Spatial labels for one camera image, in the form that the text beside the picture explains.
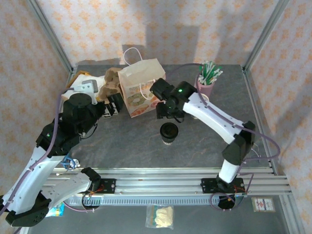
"metal frame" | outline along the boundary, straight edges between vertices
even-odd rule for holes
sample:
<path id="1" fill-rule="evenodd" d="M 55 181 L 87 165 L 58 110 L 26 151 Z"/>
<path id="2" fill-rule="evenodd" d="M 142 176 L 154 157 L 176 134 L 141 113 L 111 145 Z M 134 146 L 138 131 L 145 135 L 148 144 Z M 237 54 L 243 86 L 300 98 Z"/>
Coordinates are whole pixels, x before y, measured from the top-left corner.
<path id="1" fill-rule="evenodd" d="M 57 53 L 59 60 L 63 64 L 64 68 L 70 73 L 73 69 L 62 45 L 60 44 L 55 32 L 53 31 L 51 25 L 49 24 L 47 18 L 45 17 L 41 7 L 37 3 L 36 0 L 27 0 L 27 3 L 30 9 L 34 12 L 35 17 L 38 19 L 40 26 L 44 30 L 45 34 L 47 35 L 52 47 L 54 48 L 55 52 Z"/>
<path id="2" fill-rule="evenodd" d="M 293 195 L 280 195 L 283 213 L 291 234 L 305 234 L 305 230 L 295 204 Z"/>
<path id="3" fill-rule="evenodd" d="M 257 121 L 257 125 L 258 125 L 258 128 L 259 128 L 259 132 L 262 133 L 262 134 L 265 134 L 264 133 L 264 128 L 263 128 L 263 123 L 262 123 L 262 121 L 260 119 L 260 112 L 259 112 L 259 109 L 258 109 L 256 103 L 255 103 L 254 94 L 253 94 L 253 91 L 252 91 L 251 86 L 250 86 L 251 74 L 250 74 L 249 70 L 248 71 L 244 71 L 243 68 L 242 68 L 242 73 L 243 73 L 243 76 L 244 76 L 244 79 L 245 79 L 245 82 L 246 82 L 248 94 L 249 94 L 251 102 L 252 102 L 253 111 L 254 111 L 254 115 L 255 115 L 255 118 L 256 118 L 256 121 Z M 264 150 L 265 150 L 266 155 L 267 156 L 272 156 L 273 154 L 272 154 L 271 149 L 269 148 L 267 140 L 262 138 L 262 141 L 263 141 L 263 146 L 264 146 Z M 281 175 L 281 172 L 278 171 L 278 166 L 277 166 L 276 161 L 275 160 L 271 160 L 269 163 L 270 163 L 270 165 L 272 167 L 272 170 L 273 170 L 274 174 L 275 175 Z"/>
<path id="4" fill-rule="evenodd" d="M 212 205 L 219 204 L 219 196 L 212 198 Z M 82 205 L 82 196 L 76 195 L 66 200 L 71 206 Z M 174 206 L 204 206 L 210 205 L 208 195 L 203 196 L 102 196 L 93 195 L 84 198 L 87 206 L 147 206 L 147 205 L 174 205 Z"/>
<path id="5" fill-rule="evenodd" d="M 66 85 L 69 83 L 69 81 L 74 77 L 74 75 L 76 74 L 76 72 L 73 70 L 70 73 L 68 73 L 68 77 L 67 77 L 67 81 L 66 81 Z"/>
<path id="6" fill-rule="evenodd" d="M 202 178 L 216 178 L 220 168 L 125 168 L 94 169 L 102 178 L 115 178 L 115 194 L 124 199 L 127 196 L 200 196 L 203 194 Z M 74 178 L 80 169 L 66 172 L 55 168 L 43 187 L 54 186 Z M 250 185 L 251 195 L 290 195 L 291 189 L 286 176 L 272 174 L 271 168 L 243 168 L 242 173 L 254 173 Z M 251 175 L 242 175 L 244 184 L 249 184 Z"/>
<path id="7" fill-rule="evenodd" d="M 274 8 L 267 24 L 265 25 L 257 43 L 255 44 L 252 52 L 250 53 L 245 65 L 243 66 L 244 70 L 248 70 L 251 68 L 254 60 L 257 58 L 258 54 L 260 53 L 263 45 L 267 41 L 271 31 L 273 30 L 274 26 L 276 25 L 279 17 L 283 13 L 287 3 L 289 0 L 279 0 L 276 7 Z"/>

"patterned wallpaper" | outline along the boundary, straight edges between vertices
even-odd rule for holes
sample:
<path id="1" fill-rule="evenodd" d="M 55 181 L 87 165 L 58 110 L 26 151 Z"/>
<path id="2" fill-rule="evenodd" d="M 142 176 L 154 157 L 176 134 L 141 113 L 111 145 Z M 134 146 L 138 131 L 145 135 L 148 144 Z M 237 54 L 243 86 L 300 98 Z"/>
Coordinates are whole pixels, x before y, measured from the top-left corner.
<path id="1" fill-rule="evenodd" d="M 252 67 L 262 121 L 282 147 L 284 169 L 312 228 L 312 1 L 290 0 Z"/>
<path id="2" fill-rule="evenodd" d="M 243 64 L 278 0 L 38 2 L 73 65 L 124 64 L 131 46 L 162 64 Z"/>
<path id="3" fill-rule="evenodd" d="M 54 53 L 26 0 L 0 4 L 0 194 L 27 164 L 42 127 L 54 116 L 68 73 Z M 0 220 L 0 233 L 12 228 Z"/>

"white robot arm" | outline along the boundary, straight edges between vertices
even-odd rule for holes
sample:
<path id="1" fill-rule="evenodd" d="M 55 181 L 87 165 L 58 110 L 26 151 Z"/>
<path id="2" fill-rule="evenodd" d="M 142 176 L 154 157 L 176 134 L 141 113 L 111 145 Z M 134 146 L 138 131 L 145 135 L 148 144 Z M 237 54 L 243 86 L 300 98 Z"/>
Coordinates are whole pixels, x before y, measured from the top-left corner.
<path id="1" fill-rule="evenodd" d="M 216 131 L 228 144 L 222 152 L 224 157 L 223 165 L 217 177 L 220 189 L 225 189 L 236 177 L 242 160 L 251 149 L 254 143 L 254 134 L 242 129 L 255 130 L 255 125 L 248 121 L 243 123 L 219 108 L 208 100 L 202 101 L 197 89 L 189 83 L 183 81 L 176 88 L 160 78 L 151 87 L 151 92 L 159 100 L 166 101 L 160 103 L 162 111 L 171 115 L 186 112 L 203 121 L 206 125 Z"/>
<path id="2" fill-rule="evenodd" d="M 0 197 L 2 199 L 0 214 L 9 213 L 6 221 L 11 226 L 32 227 L 63 200 L 77 193 L 95 191 L 99 188 L 101 178 L 91 168 L 83 169 L 77 176 L 59 185 L 42 188 L 53 169 L 63 161 L 71 148 L 80 142 L 81 136 L 92 129 L 107 111 L 108 107 L 103 102 L 97 103 L 93 96 L 91 92 L 71 95 L 64 102 L 63 113 L 59 114 L 58 119 L 43 128 L 32 157 L 18 181 L 7 194 Z M 55 124 L 57 135 L 53 141 Z M 51 143 L 52 150 L 41 160 Z"/>

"table surface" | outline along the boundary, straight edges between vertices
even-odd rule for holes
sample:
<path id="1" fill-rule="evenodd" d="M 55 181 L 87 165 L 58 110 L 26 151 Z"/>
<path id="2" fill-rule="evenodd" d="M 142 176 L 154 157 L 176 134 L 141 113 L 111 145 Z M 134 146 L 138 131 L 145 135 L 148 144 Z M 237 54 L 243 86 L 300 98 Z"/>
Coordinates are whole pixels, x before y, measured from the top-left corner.
<path id="1" fill-rule="evenodd" d="M 102 76 L 112 66 L 80 65 L 79 70 L 93 76 Z M 168 73 L 178 65 L 164 65 Z M 256 118 L 251 99 L 239 65 L 222 65 L 223 74 L 215 83 L 210 102 L 227 114 L 241 121 Z M 183 67 L 169 76 L 173 85 L 181 81 L 194 83 L 197 66 Z M 172 145 L 162 142 L 159 130 L 163 123 L 174 122 L 179 134 Z M 265 155 L 261 139 L 256 141 L 259 153 Z M 112 118 L 101 118 L 98 128 L 89 139 L 82 140 L 71 151 L 73 158 L 80 160 L 82 167 L 93 168 L 199 168 L 221 167 L 221 152 L 226 147 L 223 139 L 200 120 L 189 114 L 183 123 L 172 119 L 157 119 L 156 110 L 130 118 L 126 107 Z M 247 157 L 255 157 L 250 152 Z M 248 167 L 268 167 L 267 161 L 250 162 Z"/>

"plastic bag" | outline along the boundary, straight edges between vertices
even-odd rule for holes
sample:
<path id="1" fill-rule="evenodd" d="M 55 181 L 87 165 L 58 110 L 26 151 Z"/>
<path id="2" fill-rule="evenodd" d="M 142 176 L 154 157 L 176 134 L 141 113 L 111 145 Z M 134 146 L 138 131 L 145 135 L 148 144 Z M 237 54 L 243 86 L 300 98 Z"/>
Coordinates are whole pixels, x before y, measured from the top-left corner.
<path id="1" fill-rule="evenodd" d="M 52 216 L 63 216 L 64 213 L 64 203 L 60 203 L 59 205 L 51 208 L 48 212 L 48 214 L 46 215 L 46 217 L 52 217 Z"/>
<path id="2" fill-rule="evenodd" d="M 147 228 L 174 228 L 174 207 L 165 205 L 149 205 L 146 210 Z"/>

